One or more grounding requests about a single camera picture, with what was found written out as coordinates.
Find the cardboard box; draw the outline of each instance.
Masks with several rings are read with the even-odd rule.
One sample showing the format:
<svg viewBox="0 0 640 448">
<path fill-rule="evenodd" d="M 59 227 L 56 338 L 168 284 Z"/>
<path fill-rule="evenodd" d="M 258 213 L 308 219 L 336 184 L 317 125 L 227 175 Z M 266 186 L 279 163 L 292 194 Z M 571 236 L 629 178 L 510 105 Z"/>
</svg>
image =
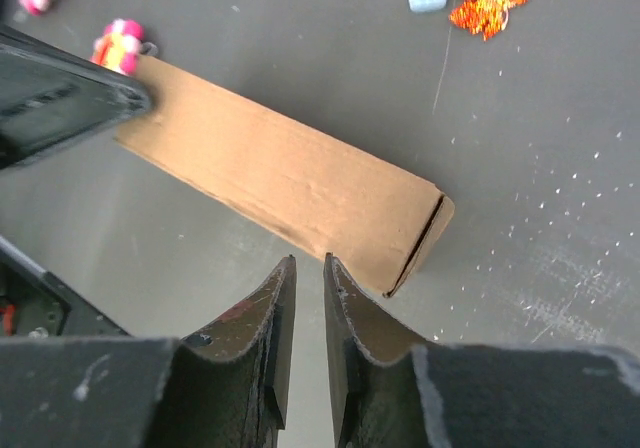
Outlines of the cardboard box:
<svg viewBox="0 0 640 448">
<path fill-rule="evenodd" d="M 118 141 L 307 253 L 392 296 L 453 216 L 432 183 L 153 58 L 156 108 Z"/>
</svg>

